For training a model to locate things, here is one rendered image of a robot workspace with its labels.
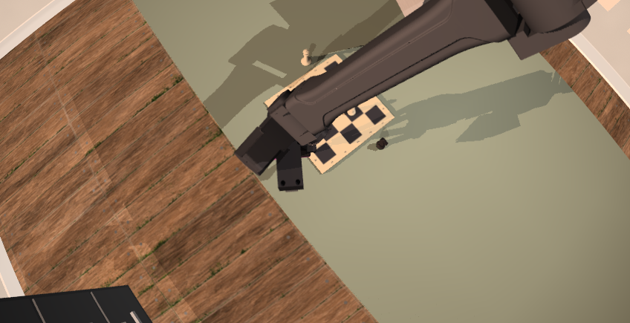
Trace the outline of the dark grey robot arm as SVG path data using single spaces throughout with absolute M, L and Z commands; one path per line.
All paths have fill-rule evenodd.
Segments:
M 507 40 L 523 60 L 558 45 L 588 26 L 596 1 L 429 0 L 331 70 L 281 93 L 234 154 L 258 176 L 276 158 L 279 191 L 298 192 L 301 154 L 340 115 L 471 48 Z

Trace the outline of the tan and black chessboard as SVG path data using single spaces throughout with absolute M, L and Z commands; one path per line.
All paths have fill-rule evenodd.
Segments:
M 265 104 L 269 107 L 287 89 L 293 90 L 303 80 L 323 74 L 341 61 L 338 55 L 333 55 L 265 101 Z M 316 145 L 316 153 L 311 152 L 309 158 L 322 174 L 394 119 L 394 116 L 376 97 L 358 105 L 355 111 L 353 116 L 345 112 L 336 118 L 328 128 L 327 135 Z

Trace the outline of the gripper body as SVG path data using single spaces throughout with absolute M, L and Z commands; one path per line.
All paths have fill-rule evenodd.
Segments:
M 307 144 L 307 154 L 301 154 L 301 157 L 309 157 L 311 155 L 311 152 L 316 153 L 316 145 L 315 146 L 309 146 Z

